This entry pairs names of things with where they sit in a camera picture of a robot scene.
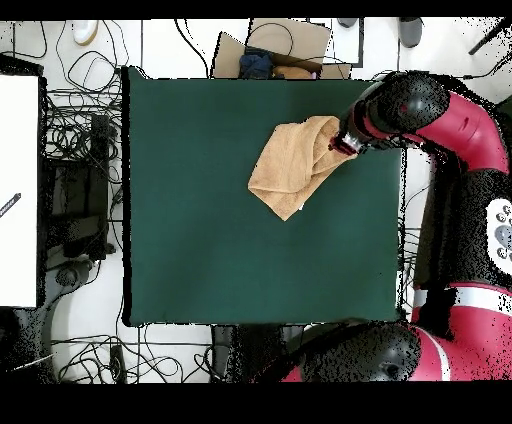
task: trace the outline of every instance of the tan towel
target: tan towel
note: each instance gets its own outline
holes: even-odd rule
[[[249,190],[286,221],[331,172],[357,156],[329,150],[338,129],[334,116],[278,125],[256,163]]]

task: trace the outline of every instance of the gray shoe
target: gray shoe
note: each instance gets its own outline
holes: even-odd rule
[[[336,18],[338,23],[344,28],[350,28],[354,26],[359,18]]]
[[[421,18],[398,18],[398,37],[404,47],[416,47],[421,40]]]

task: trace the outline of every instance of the shoe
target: shoe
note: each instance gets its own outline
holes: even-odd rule
[[[338,23],[344,28],[350,28],[354,26],[359,18],[336,18]]]
[[[421,18],[398,18],[398,37],[404,47],[416,47],[421,41]]]
[[[73,21],[73,38],[81,46],[87,46],[98,32],[99,21]]]

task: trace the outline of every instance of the green table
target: green table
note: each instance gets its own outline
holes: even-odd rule
[[[276,125],[340,115],[369,85],[123,69],[125,322],[395,319],[399,150],[343,164],[286,222],[247,189]]]
[[[512,119],[512,96],[499,105],[498,111],[507,114]]]

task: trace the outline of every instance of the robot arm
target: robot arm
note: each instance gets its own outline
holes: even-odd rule
[[[255,381],[512,377],[508,153],[489,113],[441,78],[424,72],[386,76],[352,105],[331,140],[340,152],[363,153],[403,147],[406,139],[425,150],[449,150],[459,159],[450,225],[433,229],[442,232],[448,248],[440,253],[442,265],[428,290],[417,287],[412,323],[340,327],[289,355],[292,373],[282,375],[281,362]]]
[[[356,152],[368,145],[395,147],[397,135],[454,152],[468,171],[509,173],[507,152],[487,111],[427,73],[394,73],[370,87],[342,120],[333,147]]]

